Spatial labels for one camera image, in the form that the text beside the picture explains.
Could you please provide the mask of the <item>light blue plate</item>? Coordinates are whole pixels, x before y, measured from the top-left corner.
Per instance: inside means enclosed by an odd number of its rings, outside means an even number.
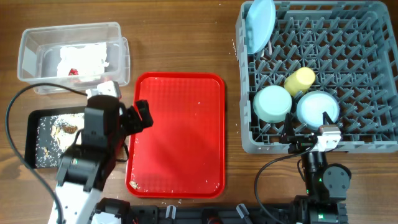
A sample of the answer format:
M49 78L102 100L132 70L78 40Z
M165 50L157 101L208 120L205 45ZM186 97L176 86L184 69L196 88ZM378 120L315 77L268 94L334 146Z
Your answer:
M248 54L261 51L274 30L276 8L273 0L254 0L246 16Z

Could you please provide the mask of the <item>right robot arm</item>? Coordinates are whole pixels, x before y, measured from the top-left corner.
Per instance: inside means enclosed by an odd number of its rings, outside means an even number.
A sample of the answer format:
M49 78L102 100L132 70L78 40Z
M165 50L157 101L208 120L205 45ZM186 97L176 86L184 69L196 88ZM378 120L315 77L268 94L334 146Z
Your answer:
M343 203L351 181L351 171L341 164L329 164L326 154L336 149L341 140L339 127L324 112L323 124L315 134L297 136L291 115L285 116L280 137L289 145L288 153L301 157L306 195L298 195L290 204L290 223L348 223L346 205Z

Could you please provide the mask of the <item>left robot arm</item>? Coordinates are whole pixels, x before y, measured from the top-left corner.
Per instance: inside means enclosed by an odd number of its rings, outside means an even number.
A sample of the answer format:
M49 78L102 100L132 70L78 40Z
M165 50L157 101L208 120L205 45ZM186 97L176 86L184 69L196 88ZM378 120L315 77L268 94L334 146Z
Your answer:
M103 198L105 183L116 166L125 139L153 125L149 104L129 108L113 96L87 101L84 128L61 155L56 175L56 200L49 223L135 223L129 202Z

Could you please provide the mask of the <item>light blue bowl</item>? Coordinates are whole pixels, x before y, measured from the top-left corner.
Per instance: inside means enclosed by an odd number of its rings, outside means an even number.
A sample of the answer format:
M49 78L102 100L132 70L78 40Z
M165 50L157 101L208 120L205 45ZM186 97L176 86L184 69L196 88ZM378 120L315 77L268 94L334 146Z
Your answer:
M317 130L323 125L324 112L327 112L333 123L340 113L337 100L325 91L311 91L305 94L296 107L298 120L311 130Z

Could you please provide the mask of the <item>yellow plastic cup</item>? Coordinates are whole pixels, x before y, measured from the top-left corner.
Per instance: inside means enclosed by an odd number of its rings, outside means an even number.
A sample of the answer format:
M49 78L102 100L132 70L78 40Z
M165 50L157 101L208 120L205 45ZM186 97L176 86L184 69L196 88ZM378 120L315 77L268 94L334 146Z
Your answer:
M315 72L308 67L302 67L286 78L284 88L291 96L299 91L305 93L315 82Z

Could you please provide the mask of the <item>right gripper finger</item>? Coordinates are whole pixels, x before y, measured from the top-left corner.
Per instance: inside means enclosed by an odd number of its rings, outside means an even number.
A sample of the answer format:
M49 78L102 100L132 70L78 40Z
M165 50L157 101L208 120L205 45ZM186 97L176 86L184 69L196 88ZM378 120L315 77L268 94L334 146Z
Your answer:
M323 112L323 125L330 125L333 124L333 121L329 117L328 113L325 111Z
M284 127L282 129L279 140L280 143L283 144L290 144L294 141L294 129L292 126L292 118L290 113L287 113L285 115Z

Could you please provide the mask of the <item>white napkin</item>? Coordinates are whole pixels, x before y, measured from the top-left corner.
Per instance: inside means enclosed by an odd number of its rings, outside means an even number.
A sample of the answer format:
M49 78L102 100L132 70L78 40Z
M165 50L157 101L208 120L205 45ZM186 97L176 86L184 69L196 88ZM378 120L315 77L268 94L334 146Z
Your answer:
M87 44L84 47L62 47L60 49L61 61L57 65L57 76L67 77L74 68L79 75L97 75L104 73L109 66L107 58L107 45L105 42Z

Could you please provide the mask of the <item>mint green bowl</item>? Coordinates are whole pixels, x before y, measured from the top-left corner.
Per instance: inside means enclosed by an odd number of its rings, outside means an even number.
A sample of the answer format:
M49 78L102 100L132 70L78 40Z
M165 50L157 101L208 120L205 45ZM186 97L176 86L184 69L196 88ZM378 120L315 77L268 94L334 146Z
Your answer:
M253 99L257 117L267 123L279 123L292 107L292 97L283 87L270 85L258 91Z

